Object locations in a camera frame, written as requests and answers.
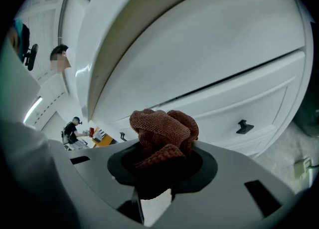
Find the white vanity cabinet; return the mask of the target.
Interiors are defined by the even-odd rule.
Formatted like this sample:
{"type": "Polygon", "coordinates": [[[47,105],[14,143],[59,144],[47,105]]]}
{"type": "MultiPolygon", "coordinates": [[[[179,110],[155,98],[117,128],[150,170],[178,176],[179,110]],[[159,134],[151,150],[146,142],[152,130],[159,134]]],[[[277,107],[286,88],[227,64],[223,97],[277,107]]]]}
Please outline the white vanity cabinet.
{"type": "Polygon", "coordinates": [[[135,110],[160,110],[164,104],[298,50],[306,56],[300,87],[287,119],[266,151],[291,122],[311,74],[311,17],[300,0],[179,3],[151,24],[120,59],[92,120],[118,139],[111,123],[135,110]]]}

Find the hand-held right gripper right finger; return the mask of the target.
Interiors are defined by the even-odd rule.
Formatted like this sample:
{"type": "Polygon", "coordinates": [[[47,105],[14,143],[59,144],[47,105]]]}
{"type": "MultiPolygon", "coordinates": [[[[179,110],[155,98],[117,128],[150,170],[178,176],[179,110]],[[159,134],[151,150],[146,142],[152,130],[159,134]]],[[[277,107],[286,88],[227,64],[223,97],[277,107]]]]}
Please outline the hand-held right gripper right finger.
{"type": "Polygon", "coordinates": [[[176,194],[152,229],[241,229],[265,219],[245,186],[258,181],[278,201],[288,203],[293,191],[279,178],[241,153],[194,142],[217,162],[214,179],[196,193],[176,194]]]}

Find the ceiling light bar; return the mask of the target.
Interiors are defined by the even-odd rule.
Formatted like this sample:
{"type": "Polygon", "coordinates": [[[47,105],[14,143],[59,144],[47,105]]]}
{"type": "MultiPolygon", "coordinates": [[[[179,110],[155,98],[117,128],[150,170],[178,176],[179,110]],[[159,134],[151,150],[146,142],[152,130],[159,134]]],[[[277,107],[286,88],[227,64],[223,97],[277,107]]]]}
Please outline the ceiling light bar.
{"type": "Polygon", "coordinates": [[[30,117],[30,115],[33,113],[33,111],[37,108],[37,106],[42,102],[43,98],[41,96],[39,96],[35,102],[32,104],[32,106],[30,107],[30,109],[28,110],[27,114],[24,117],[23,123],[25,124],[26,121],[28,120],[28,118],[30,117]]]}

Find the teal headband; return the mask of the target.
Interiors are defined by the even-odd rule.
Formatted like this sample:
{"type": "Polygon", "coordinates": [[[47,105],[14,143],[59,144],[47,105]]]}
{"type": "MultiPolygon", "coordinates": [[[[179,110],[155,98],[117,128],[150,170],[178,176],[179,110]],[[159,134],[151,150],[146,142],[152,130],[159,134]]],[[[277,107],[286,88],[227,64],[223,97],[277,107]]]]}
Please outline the teal headband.
{"type": "Polygon", "coordinates": [[[29,49],[30,31],[29,28],[19,18],[14,20],[14,28],[17,31],[19,41],[18,56],[22,60],[29,49]]]}

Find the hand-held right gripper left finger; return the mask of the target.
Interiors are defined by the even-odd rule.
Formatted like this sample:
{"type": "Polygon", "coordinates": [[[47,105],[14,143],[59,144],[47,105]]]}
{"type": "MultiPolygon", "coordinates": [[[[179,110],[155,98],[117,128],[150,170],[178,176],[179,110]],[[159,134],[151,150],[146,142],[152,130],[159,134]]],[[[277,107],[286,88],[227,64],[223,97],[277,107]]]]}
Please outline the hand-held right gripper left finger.
{"type": "Polygon", "coordinates": [[[80,225],[138,225],[121,212],[134,196],[134,188],[120,184],[107,168],[112,151],[106,148],[66,151],[50,141],[56,170],[80,225]]]}

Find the orange sofa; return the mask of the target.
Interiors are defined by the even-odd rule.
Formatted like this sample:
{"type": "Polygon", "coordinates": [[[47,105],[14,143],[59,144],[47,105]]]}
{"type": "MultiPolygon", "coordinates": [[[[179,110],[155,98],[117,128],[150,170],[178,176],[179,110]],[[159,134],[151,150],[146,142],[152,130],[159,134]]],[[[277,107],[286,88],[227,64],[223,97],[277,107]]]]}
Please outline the orange sofa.
{"type": "Polygon", "coordinates": [[[105,147],[105,146],[109,146],[109,145],[113,145],[117,143],[117,141],[113,139],[111,136],[109,136],[108,134],[103,138],[102,141],[98,142],[98,140],[95,139],[95,132],[97,131],[97,129],[99,128],[97,127],[94,130],[94,133],[92,135],[92,141],[95,143],[96,147],[105,147]]]}

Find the brown cloth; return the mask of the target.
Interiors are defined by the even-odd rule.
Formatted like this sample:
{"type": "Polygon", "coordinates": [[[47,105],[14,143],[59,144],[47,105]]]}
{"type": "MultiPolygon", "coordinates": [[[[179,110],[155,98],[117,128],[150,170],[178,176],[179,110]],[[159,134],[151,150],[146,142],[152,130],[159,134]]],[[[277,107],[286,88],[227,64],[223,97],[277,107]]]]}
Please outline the brown cloth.
{"type": "Polygon", "coordinates": [[[136,188],[142,200],[156,198],[201,166],[192,151],[199,128],[189,115],[176,110],[134,111],[130,126],[139,143],[127,165],[138,178],[136,188]]]}

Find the striped cushion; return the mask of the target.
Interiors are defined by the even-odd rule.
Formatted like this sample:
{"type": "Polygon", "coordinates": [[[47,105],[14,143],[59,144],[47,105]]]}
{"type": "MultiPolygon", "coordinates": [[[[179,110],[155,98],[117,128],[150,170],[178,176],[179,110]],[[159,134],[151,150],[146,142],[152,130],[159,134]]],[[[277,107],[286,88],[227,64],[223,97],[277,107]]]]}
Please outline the striped cushion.
{"type": "Polygon", "coordinates": [[[102,141],[103,138],[106,136],[107,134],[102,130],[102,129],[97,129],[97,131],[95,132],[95,139],[98,140],[98,142],[102,141]]]}

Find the person's white shirt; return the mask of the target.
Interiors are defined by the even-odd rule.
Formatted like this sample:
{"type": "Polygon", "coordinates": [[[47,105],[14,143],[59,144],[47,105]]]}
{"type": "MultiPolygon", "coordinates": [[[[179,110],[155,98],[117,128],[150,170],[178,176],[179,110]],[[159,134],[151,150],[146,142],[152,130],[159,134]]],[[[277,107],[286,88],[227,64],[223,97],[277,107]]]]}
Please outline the person's white shirt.
{"type": "Polygon", "coordinates": [[[48,139],[23,122],[39,90],[5,38],[0,48],[0,229],[79,229],[48,139]]]}

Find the white drawer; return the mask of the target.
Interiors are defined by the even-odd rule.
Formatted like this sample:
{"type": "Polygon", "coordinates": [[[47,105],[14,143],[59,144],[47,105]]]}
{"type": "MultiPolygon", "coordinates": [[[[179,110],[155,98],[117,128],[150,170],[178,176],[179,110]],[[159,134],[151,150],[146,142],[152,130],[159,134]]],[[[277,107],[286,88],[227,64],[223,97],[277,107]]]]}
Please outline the white drawer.
{"type": "Polygon", "coordinates": [[[298,50],[274,62],[160,106],[191,116],[199,141],[253,156],[262,153],[287,119],[305,65],[298,50]]]}

